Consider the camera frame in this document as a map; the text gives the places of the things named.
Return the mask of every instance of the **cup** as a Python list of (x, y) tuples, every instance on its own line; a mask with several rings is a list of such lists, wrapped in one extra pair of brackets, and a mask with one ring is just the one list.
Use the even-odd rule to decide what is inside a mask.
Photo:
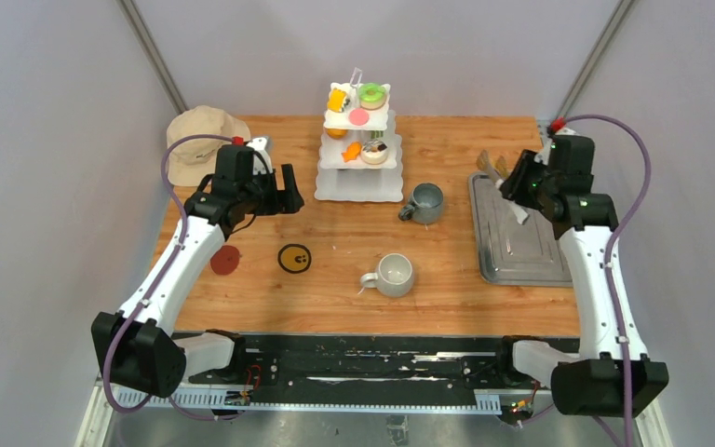
[(399, 297), (410, 291), (414, 281), (410, 260), (403, 254), (391, 253), (380, 260), (375, 272), (360, 278), (360, 285), (376, 288), (385, 296)]
[(412, 219), (419, 224), (431, 224), (442, 215), (442, 190), (433, 183), (421, 183), (412, 190), (407, 205), (398, 212), (402, 221)]

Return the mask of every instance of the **pink round toy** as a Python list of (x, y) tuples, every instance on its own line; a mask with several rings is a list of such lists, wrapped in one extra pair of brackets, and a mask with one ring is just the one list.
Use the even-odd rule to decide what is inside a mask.
[(363, 109), (354, 109), (349, 113), (349, 122), (355, 126), (363, 126), (369, 122), (369, 113)]

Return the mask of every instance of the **hat brim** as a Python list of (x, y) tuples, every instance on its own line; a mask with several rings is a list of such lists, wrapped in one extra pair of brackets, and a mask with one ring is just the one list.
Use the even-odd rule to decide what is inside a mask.
[[(234, 130), (234, 136), (241, 137), (245, 141), (250, 140), (250, 130), (244, 121), (235, 118)], [(216, 159), (217, 157), (213, 156), (204, 163), (188, 165), (182, 163), (179, 158), (171, 156), (169, 157), (169, 181), (174, 186), (198, 186), (205, 175), (215, 172)]]

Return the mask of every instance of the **robotic arm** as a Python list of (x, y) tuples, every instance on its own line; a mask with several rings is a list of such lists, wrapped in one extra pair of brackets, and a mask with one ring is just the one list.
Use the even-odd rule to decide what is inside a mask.
[[(166, 398), (191, 375), (220, 370), (221, 376), (238, 376), (244, 369), (244, 340), (236, 334), (207, 331), (172, 340), (174, 323), (193, 284), (246, 214), (269, 216), (295, 213), (303, 198), (294, 181), (291, 165), (282, 165), (284, 186), (278, 190), (270, 170), (269, 137), (245, 145), (226, 144), (218, 150), (215, 173), (205, 177), (185, 201), (187, 225), (177, 224), (174, 236), (155, 267), (115, 314), (100, 312), (91, 326), (101, 372), (108, 347), (126, 322), (125, 315), (139, 303), (144, 309), (125, 332), (111, 365), (111, 380), (148, 394)], [(206, 186), (211, 182), (209, 192)], [(174, 263), (163, 271), (166, 260), (179, 245), (182, 229), (187, 233)], [(151, 296), (150, 284), (161, 277)]]
[[(628, 305), (617, 258), (612, 275), (626, 326), (621, 335), (605, 277), (605, 247), (618, 226), (612, 199), (591, 193), (594, 143), (573, 132), (552, 136), (541, 155), (523, 151), (508, 179), (498, 185), (503, 198), (540, 211), (572, 273), (580, 319), (580, 356), (569, 357), (532, 337), (504, 337), (498, 356), (501, 374), (518, 382), (531, 376), (552, 390), (563, 414), (623, 416), (623, 374), (631, 374), (632, 410), (639, 414), (668, 384), (663, 362), (649, 359)], [(628, 344), (631, 371), (624, 372), (622, 344)]]

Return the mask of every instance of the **gray wall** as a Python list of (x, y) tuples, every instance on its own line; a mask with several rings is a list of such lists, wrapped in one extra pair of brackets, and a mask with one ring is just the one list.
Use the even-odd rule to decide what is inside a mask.
[(114, 1), (0, 1), (0, 446), (67, 446), (138, 284), (170, 103)]
[[(642, 0), (573, 114), (625, 120), (648, 143), (650, 194), (622, 237), (629, 300), (655, 359), (674, 445), (715, 443), (715, 2)], [(598, 145), (598, 191), (626, 211), (641, 183), (633, 142), (609, 125), (575, 128)]]
[(138, 0), (188, 106), (319, 115), (330, 82), (402, 115), (553, 116), (616, 0)]

